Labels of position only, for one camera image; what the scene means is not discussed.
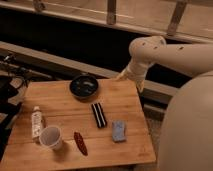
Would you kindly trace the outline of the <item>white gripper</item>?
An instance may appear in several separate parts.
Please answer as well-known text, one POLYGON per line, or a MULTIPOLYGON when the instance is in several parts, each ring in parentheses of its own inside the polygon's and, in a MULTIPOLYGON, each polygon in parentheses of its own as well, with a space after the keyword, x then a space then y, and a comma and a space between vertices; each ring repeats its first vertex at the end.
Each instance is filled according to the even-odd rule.
POLYGON ((131 80, 135 83, 137 90, 142 93, 144 89, 145 73, 135 73, 128 68, 125 68, 116 76, 117 81, 131 80))

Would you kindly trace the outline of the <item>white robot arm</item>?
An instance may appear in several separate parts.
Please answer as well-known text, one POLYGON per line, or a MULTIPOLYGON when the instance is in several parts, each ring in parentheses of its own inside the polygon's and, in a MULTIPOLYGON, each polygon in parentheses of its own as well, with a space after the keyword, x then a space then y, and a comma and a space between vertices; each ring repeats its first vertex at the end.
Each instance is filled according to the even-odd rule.
POLYGON ((161 36, 129 45, 131 60, 117 76, 143 88, 155 63, 191 78, 172 97, 161 127, 158 171, 213 171, 213 44, 168 44, 161 36))

